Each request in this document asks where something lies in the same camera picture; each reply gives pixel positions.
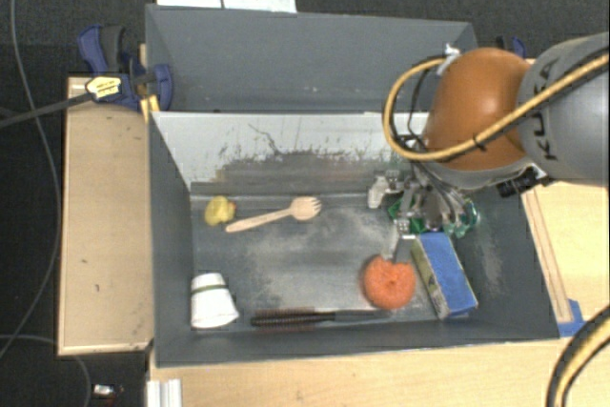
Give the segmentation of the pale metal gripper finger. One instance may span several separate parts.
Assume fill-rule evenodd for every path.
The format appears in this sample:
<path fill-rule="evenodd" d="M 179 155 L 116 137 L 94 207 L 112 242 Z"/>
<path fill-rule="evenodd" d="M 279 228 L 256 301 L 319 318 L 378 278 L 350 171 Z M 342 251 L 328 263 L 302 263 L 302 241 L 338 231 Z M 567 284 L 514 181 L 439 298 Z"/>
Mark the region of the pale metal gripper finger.
<path fill-rule="evenodd" d="M 397 220 L 396 223 L 396 245 L 392 251 L 393 263 L 406 263 L 411 258 L 411 248 L 416 236 L 411 233 L 408 220 Z"/>
<path fill-rule="evenodd" d="M 378 175 L 373 185 L 367 191 L 367 206 L 369 209 L 378 209 L 384 196 L 390 190 L 390 184 L 385 176 Z"/>

